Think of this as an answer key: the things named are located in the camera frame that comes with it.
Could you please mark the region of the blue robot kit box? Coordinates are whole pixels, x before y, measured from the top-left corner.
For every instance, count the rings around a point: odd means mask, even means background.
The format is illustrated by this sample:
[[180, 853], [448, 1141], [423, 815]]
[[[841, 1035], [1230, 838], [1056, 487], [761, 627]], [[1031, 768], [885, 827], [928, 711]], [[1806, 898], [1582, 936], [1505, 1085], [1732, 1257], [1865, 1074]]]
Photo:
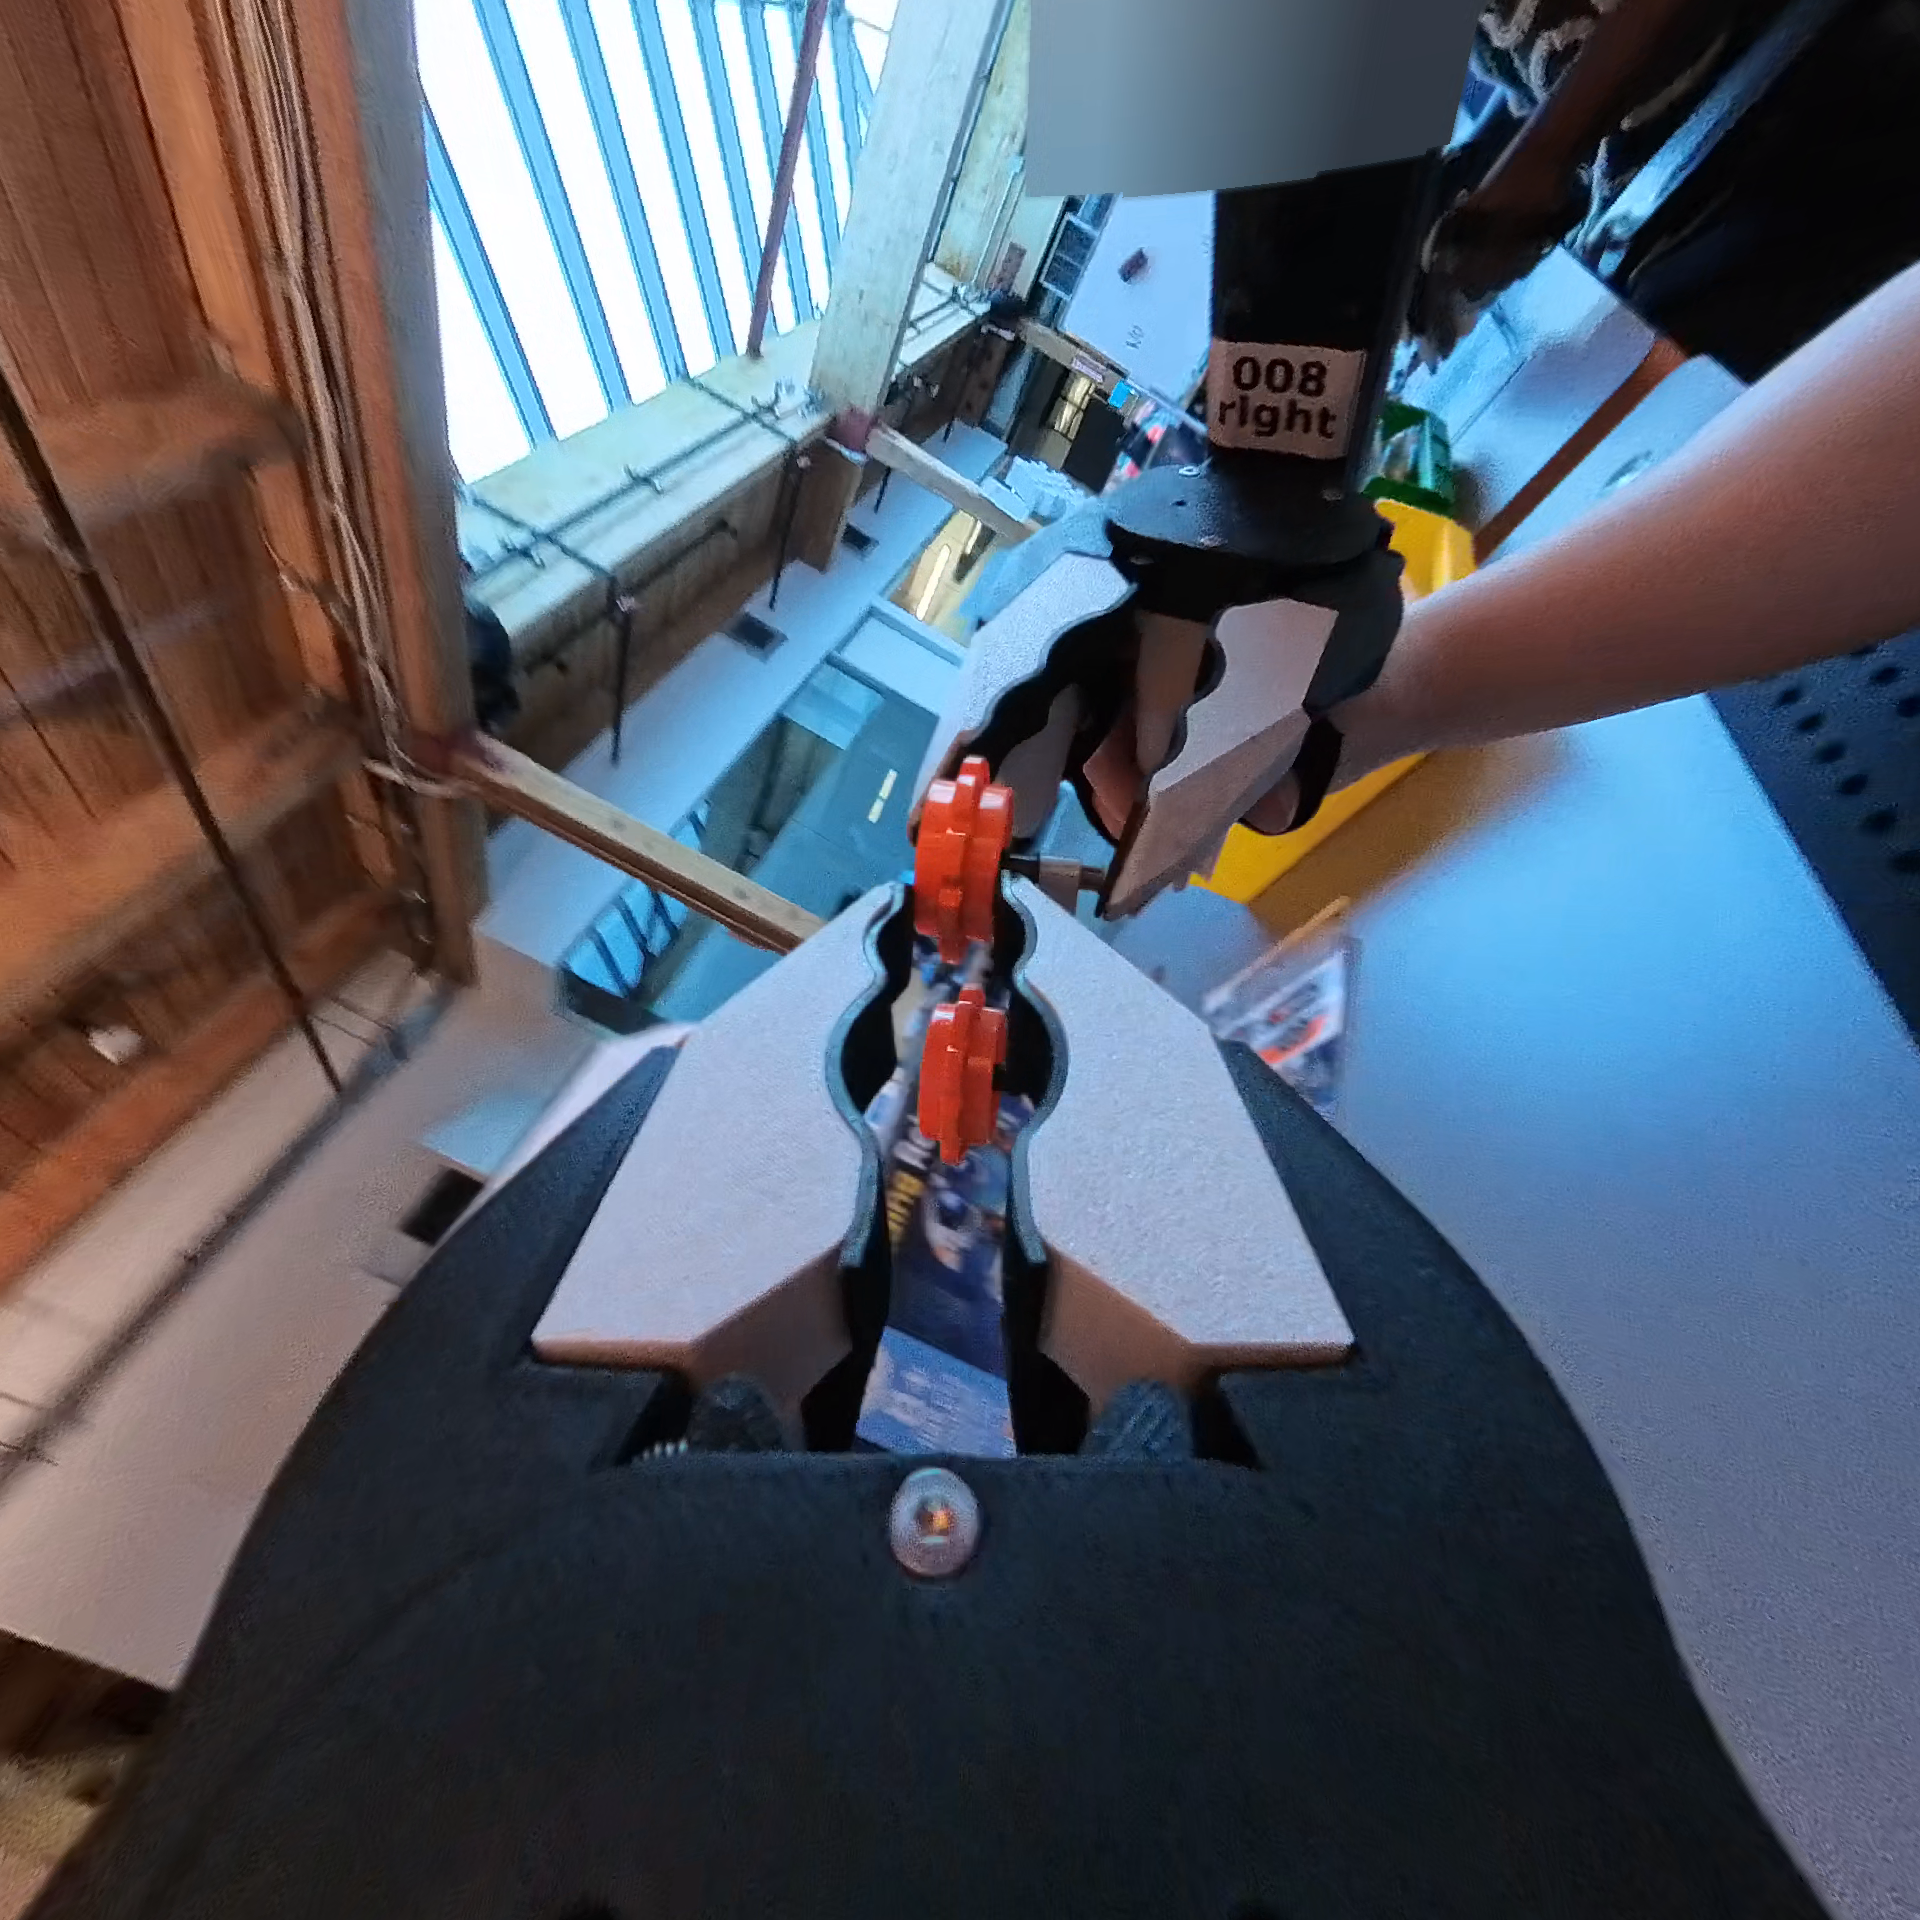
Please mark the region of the blue robot kit box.
[[1006, 1381], [1000, 1255], [1012, 1153], [1033, 1115], [1024, 1096], [998, 1096], [990, 1136], [959, 1161], [919, 1130], [920, 1054], [930, 1015], [980, 989], [992, 1008], [1006, 991], [973, 949], [946, 965], [913, 939], [894, 1006], [896, 1069], [865, 1104], [880, 1153], [880, 1210], [888, 1303], [854, 1419], [854, 1445], [898, 1457], [1012, 1457], [1017, 1435]]

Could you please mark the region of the grey desk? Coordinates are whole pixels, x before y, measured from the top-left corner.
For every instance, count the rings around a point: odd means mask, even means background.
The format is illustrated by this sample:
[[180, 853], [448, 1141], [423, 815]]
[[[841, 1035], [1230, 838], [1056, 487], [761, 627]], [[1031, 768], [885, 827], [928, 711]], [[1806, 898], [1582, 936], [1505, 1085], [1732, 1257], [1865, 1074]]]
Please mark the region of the grey desk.
[[1903, 1023], [1702, 702], [1429, 760], [1258, 904], [1111, 942], [1193, 1008], [1329, 905], [1336, 1128], [1554, 1370], [1822, 1887], [1914, 1915]]

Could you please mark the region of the person's right hand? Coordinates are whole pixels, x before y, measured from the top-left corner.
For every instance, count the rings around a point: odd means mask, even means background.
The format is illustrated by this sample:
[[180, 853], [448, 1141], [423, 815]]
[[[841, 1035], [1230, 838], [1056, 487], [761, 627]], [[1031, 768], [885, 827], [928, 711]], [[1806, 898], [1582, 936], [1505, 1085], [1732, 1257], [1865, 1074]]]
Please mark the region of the person's right hand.
[[1085, 755], [1073, 781], [1080, 807], [1111, 846], [1118, 846], [1142, 799], [1146, 776], [1136, 753], [1138, 714], [1136, 702], [1118, 709], [1111, 728]]

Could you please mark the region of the skylight window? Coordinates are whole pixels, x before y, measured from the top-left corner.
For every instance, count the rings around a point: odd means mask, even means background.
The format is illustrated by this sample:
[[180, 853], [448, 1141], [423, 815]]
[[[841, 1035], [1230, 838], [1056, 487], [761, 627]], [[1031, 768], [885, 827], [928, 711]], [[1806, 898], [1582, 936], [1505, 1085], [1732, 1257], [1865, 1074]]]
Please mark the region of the skylight window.
[[806, 6], [414, 14], [458, 479], [743, 354]]

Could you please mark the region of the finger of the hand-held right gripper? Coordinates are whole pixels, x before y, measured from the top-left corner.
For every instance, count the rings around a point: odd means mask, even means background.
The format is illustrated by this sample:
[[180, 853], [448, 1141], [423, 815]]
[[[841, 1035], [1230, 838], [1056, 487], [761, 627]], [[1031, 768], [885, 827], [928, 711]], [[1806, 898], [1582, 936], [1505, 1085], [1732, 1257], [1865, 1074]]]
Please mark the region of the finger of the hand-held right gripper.
[[1000, 558], [990, 613], [913, 777], [909, 827], [933, 777], [980, 755], [1014, 790], [1018, 830], [1037, 830], [1053, 790], [1136, 702], [1142, 638], [1136, 579], [1113, 557], [1103, 512], [1076, 512]]
[[1311, 677], [1336, 615], [1296, 600], [1222, 611], [1206, 638], [1170, 615], [1145, 621], [1136, 743], [1156, 746], [1100, 915], [1134, 917], [1167, 887], [1208, 877], [1230, 827], [1272, 790], [1304, 743]]

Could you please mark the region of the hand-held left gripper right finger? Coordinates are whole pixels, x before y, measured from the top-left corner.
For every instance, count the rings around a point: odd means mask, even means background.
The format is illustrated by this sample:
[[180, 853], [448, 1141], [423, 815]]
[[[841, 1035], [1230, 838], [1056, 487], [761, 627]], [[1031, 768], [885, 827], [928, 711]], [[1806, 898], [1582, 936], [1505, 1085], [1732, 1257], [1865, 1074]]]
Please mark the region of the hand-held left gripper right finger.
[[1202, 1021], [1007, 880], [1017, 1003], [1046, 1091], [1014, 1150], [1014, 1224], [1042, 1262], [1040, 1357], [1088, 1415], [1159, 1383], [1309, 1370], [1352, 1329]]

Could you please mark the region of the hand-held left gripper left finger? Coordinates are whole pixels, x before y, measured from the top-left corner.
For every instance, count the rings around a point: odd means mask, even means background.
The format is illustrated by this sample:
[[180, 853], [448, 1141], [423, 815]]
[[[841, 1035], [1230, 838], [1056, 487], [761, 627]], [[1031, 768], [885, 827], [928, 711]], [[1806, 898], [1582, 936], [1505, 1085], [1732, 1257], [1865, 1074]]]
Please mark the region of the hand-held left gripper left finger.
[[877, 1161], [844, 1050], [903, 904], [872, 887], [689, 1032], [534, 1325], [542, 1360], [746, 1377], [800, 1425], [854, 1346], [838, 1269]]

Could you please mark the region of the grey beam with orange gears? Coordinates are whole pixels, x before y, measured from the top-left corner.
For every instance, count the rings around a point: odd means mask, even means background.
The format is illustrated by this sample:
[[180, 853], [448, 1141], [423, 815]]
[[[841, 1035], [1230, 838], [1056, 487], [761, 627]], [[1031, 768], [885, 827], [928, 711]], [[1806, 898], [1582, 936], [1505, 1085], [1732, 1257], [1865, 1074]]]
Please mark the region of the grey beam with orange gears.
[[957, 1168], [998, 1133], [1000, 1074], [1009, 1041], [1000, 974], [998, 913], [1007, 879], [1033, 880], [1061, 910], [1102, 897], [1106, 870], [1058, 856], [1014, 853], [1017, 795], [992, 777], [980, 755], [933, 777], [919, 810], [912, 874], [912, 921], [944, 968], [966, 974], [957, 995], [925, 1023], [919, 1059], [919, 1134], [940, 1161]]

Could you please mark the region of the black perforated panel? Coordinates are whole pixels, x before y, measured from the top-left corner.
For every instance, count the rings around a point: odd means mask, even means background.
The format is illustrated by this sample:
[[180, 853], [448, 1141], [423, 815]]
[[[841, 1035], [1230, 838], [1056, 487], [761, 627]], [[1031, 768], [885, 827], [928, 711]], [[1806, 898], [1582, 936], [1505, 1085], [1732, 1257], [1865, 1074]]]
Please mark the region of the black perforated panel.
[[1918, 633], [1725, 689], [1711, 707], [1918, 1034]]

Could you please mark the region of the printed sticker sheet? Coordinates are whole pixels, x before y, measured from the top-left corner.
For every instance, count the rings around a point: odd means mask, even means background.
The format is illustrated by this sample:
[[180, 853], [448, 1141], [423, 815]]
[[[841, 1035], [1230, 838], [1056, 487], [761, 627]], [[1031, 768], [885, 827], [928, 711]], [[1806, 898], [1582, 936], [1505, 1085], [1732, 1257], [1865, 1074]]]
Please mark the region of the printed sticker sheet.
[[1199, 999], [1216, 1041], [1248, 1048], [1319, 1118], [1336, 1113], [1352, 1041], [1358, 942], [1338, 897]]

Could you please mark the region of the person's right forearm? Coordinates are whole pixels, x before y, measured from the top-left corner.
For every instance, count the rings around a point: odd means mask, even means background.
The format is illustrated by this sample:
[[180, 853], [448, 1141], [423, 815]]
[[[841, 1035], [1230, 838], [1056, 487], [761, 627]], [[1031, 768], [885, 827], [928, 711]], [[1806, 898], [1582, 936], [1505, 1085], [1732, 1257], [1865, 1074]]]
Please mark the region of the person's right forearm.
[[1333, 792], [1759, 681], [1918, 623], [1918, 270], [1584, 520], [1406, 613]]

